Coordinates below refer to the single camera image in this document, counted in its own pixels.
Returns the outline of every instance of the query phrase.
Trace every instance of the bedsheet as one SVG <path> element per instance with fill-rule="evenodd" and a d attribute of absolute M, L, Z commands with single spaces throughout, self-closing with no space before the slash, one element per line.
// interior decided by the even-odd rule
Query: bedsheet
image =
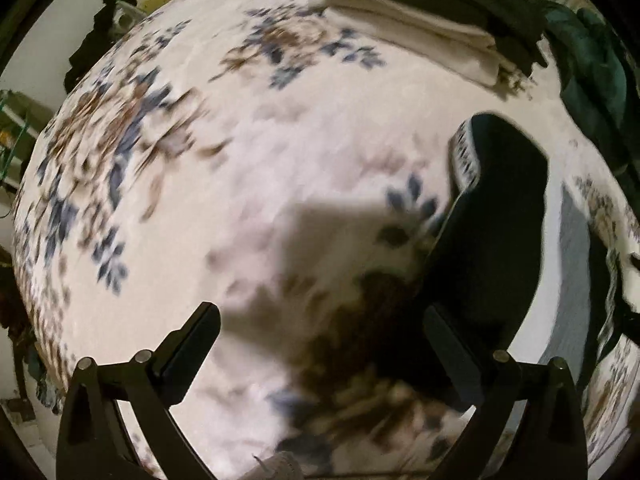
<path fill-rule="evenodd" d="M 517 124 L 617 253 L 639 250 L 640 226 L 566 113 L 545 41 L 549 67 L 500 95 L 307 1 L 173 0 L 116 44 L 36 144 L 14 205 L 18 285 L 63 388 L 84 355 L 128 360 L 217 304 L 222 334 L 172 413 L 221 480 L 276 450 L 310 474 L 427 473 L 465 419 L 370 366 L 332 383 L 324 363 L 411 296 L 458 126 L 484 110 Z M 638 362 L 622 336 L 591 378 L 590 463 Z"/>

